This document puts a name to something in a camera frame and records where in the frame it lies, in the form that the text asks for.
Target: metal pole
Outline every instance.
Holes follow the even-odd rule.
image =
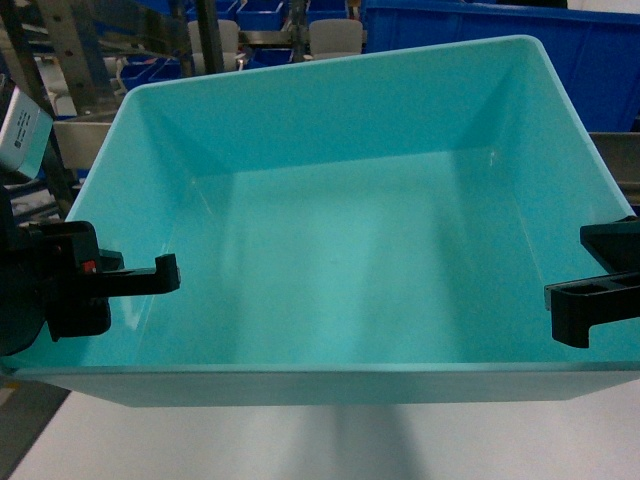
[[[216,2],[196,0],[196,11],[198,12],[198,30],[200,31],[205,72],[207,74],[222,73],[224,72],[224,60]]]
[[[187,28],[187,18],[184,12],[183,0],[169,0],[169,8],[171,10],[171,16],[176,20],[182,22],[184,28]],[[180,71],[182,72],[182,77],[193,77],[194,72],[189,52],[182,53],[180,56],[178,56],[178,60],[180,61]]]
[[[2,23],[0,26],[4,27],[4,31],[0,29],[1,53],[9,67],[9,75],[16,82],[18,88],[53,117],[53,109],[45,97],[42,78],[13,0],[0,1],[0,21]],[[51,132],[42,160],[42,169],[46,176],[47,188],[56,199],[64,218],[73,203],[73,195],[68,181],[71,180],[71,172],[62,165],[56,146],[55,134]]]
[[[53,116],[31,47],[13,0],[0,1],[0,54],[18,88]]]
[[[86,0],[37,0],[78,115],[118,108]]]
[[[307,30],[306,1],[291,0],[289,16],[291,18],[291,44],[293,47],[293,61],[303,62],[305,52],[305,32]]]

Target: metal frame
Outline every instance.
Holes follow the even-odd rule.
[[[91,10],[84,0],[38,0],[79,115],[117,110]]]
[[[207,75],[222,73],[224,72],[224,60],[216,2],[196,0],[196,11],[198,12],[198,30],[202,43],[205,73]]]
[[[291,19],[291,45],[293,47],[293,61],[303,62],[307,33],[305,0],[291,0],[289,17]]]
[[[47,113],[53,116],[53,109],[45,97],[45,89],[38,66],[31,53],[25,32],[20,23],[13,0],[0,1],[0,54],[18,88],[27,93]],[[42,161],[42,169],[47,179],[47,187],[55,197],[62,216],[71,209],[73,195],[69,188],[70,172],[60,160],[55,135],[52,133]]]
[[[191,50],[184,7],[181,0],[172,2],[172,18],[146,8],[133,0],[37,0],[58,4],[62,1],[86,4],[89,18],[104,26],[101,39],[123,47],[136,44],[148,53],[179,57]]]
[[[299,33],[295,31],[240,31],[240,43],[255,47],[295,49],[294,35],[298,35],[297,41],[302,42],[302,49],[309,43],[309,29],[303,26]],[[367,31],[362,32],[362,43],[367,43]]]
[[[184,11],[183,0],[169,0],[169,8],[171,10],[171,17],[176,19],[182,25],[185,25],[187,22],[187,16]],[[191,48],[183,51],[182,54],[178,56],[178,60],[180,61],[180,71],[182,72],[183,77],[192,77],[195,73],[193,63],[189,55],[190,51]]]

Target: plastic bin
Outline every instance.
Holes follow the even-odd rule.
[[[280,30],[284,6],[280,0],[249,0],[236,14],[240,30]]]
[[[529,37],[146,85],[69,219],[180,289],[3,362],[132,406],[572,398],[640,377],[640,321],[567,347],[543,285],[631,213]]]
[[[367,0],[360,0],[360,21],[364,29],[367,29]]]
[[[151,8],[156,12],[164,13],[165,15],[171,14],[168,0],[136,0],[136,3]]]
[[[236,12],[240,2],[238,0],[218,0],[216,2],[216,12],[218,13],[218,20],[236,20]],[[186,12],[187,21],[192,22],[198,19],[198,13],[196,8],[190,8]]]
[[[180,63],[177,60],[167,60],[149,77],[149,83],[177,80],[181,77],[182,71],[180,70]]]
[[[127,57],[127,63],[129,65],[140,65],[140,64],[149,64],[155,61],[157,57],[152,55],[129,55]]]
[[[429,0],[368,0],[367,51],[528,34],[542,41],[589,131],[640,110],[640,15]]]
[[[253,53],[251,60],[245,67],[247,70],[254,68],[275,67],[291,63],[293,50],[290,48],[258,48]]]
[[[132,62],[125,65],[120,73],[122,83],[129,91],[144,85],[164,63],[164,60],[150,59],[141,63]]]
[[[347,18],[344,0],[311,0],[307,7],[307,24],[329,18]]]

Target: white floor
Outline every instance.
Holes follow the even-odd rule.
[[[132,409],[71,394],[11,480],[637,480],[640,381],[566,402]]]

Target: bin bottom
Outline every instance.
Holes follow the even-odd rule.
[[[134,364],[566,359],[491,149],[197,180]]]

